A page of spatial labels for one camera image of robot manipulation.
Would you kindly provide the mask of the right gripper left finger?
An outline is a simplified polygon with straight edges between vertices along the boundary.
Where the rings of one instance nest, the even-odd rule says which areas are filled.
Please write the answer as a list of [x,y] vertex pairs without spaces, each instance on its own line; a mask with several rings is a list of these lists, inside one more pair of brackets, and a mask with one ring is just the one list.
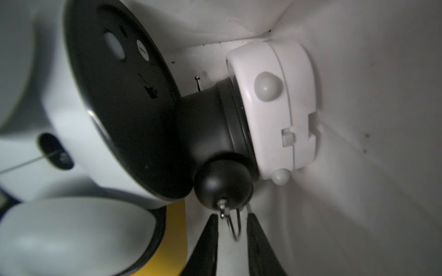
[[218,215],[212,214],[181,276],[215,276],[218,263]]

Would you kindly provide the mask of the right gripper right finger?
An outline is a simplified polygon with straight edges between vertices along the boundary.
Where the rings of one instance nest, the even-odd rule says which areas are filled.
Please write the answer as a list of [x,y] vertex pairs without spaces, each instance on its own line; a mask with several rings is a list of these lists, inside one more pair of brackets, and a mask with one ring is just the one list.
[[246,230],[250,276],[286,276],[254,213],[247,215]]

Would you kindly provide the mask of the white canvas bag blue handles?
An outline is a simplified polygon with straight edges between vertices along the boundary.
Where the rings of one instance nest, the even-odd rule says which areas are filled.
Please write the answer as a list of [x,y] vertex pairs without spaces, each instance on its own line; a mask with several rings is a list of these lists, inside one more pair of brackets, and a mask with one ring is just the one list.
[[253,212],[290,276],[442,273],[440,1],[127,1],[182,95],[226,54],[293,40],[315,73],[315,161],[260,181]]

